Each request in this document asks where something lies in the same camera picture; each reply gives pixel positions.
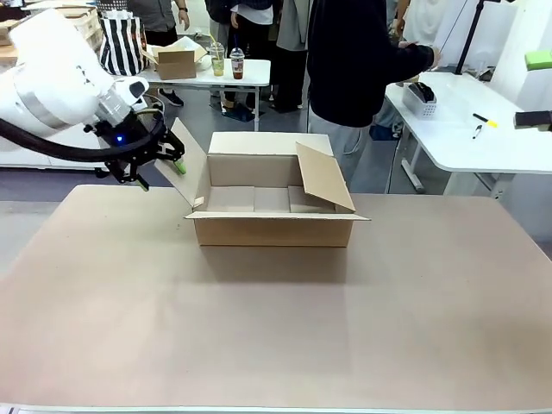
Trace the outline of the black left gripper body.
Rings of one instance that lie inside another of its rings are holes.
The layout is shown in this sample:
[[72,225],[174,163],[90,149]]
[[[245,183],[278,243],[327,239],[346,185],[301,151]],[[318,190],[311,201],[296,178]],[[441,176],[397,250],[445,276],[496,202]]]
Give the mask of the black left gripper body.
[[109,161],[133,163],[138,166],[140,175],[142,166],[158,160],[158,142],[169,130],[161,108],[131,111],[115,127],[107,121],[101,121],[94,127],[91,125],[86,127],[107,145],[106,148],[92,150],[85,156],[87,161],[104,163],[106,168]]

